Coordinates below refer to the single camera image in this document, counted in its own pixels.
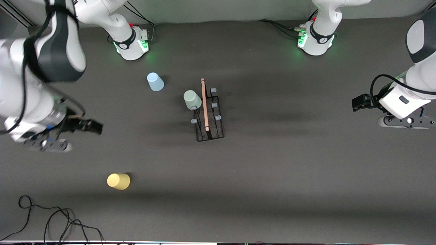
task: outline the black strap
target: black strap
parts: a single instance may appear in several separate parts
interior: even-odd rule
[[[321,34],[318,34],[316,31],[315,31],[315,29],[313,28],[313,23],[310,25],[310,34],[312,35],[312,37],[314,37],[316,40],[317,40],[317,42],[319,43],[319,44],[325,44],[325,43],[327,43],[327,41],[329,41],[330,40],[330,38],[332,38],[333,37],[333,35],[334,35],[334,33],[332,33],[332,34],[330,34],[330,35],[328,35],[328,36],[323,36],[323,35],[321,35]]]
[[[47,12],[47,18],[51,18],[55,12],[60,12],[67,14],[70,16],[74,22],[76,23],[76,26],[78,28],[78,20],[77,17],[71,13],[67,8],[63,6],[57,6],[57,5],[48,5],[45,7],[45,10]],[[35,50],[35,42],[39,37],[32,36],[28,37],[23,44],[24,48],[24,58],[27,61],[27,65],[29,69],[43,82],[50,82],[47,76],[44,74],[44,72],[41,70],[38,64],[38,57],[36,56],[36,50]]]
[[[132,28],[132,34],[130,35],[129,39],[123,41],[123,42],[117,42],[114,41],[114,43],[121,49],[128,49],[130,45],[136,40],[136,32]]]
[[[67,8],[63,7],[63,6],[59,6],[59,5],[49,5],[45,7],[45,11],[47,12],[48,16],[52,16],[55,12],[61,12],[64,14],[67,14],[69,17],[71,17],[74,22],[76,23],[76,25],[79,25],[79,21],[77,20],[77,17],[71,13]]]

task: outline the wooden stick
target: wooden stick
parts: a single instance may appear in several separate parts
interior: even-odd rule
[[[201,93],[203,97],[203,110],[204,110],[204,129],[206,132],[209,131],[209,118],[208,118],[208,105],[206,102],[206,81],[204,78],[201,79]]]

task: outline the yellow cup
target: yellow cup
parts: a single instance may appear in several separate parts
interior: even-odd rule
[[[117,190],[125,190],[130,184],[130,177],[128,174],[111,174],[107,179],[110,187]]]

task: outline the metal connector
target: metal connector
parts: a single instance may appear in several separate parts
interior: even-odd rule
[[[304,27],[294,27],[294,31],[306,33],[306,29]]]

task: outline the green led light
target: green led light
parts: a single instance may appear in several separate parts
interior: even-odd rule
[[[140,44],[140,47],[141,47],[143,52],[147,52],[148,51],[147,41],[140,41],[140,40],[138,40],[138,43]]]
[[[298,41],[298,47],[303,48],[306,44],[307,34],[305,33],[302,37],[300,37],[300,41]]]
[[[119,53],[118,47],[117,47],[117,45],[115,44],[115,42],[113,42],[113,45],[114,45],[115,48],[116,48],[116,52]]]
[[[333,43],[333,39],[334,39],[334,35],[331,37],[330,44],[328,45],[329,48],[331,47],[331,44]]]

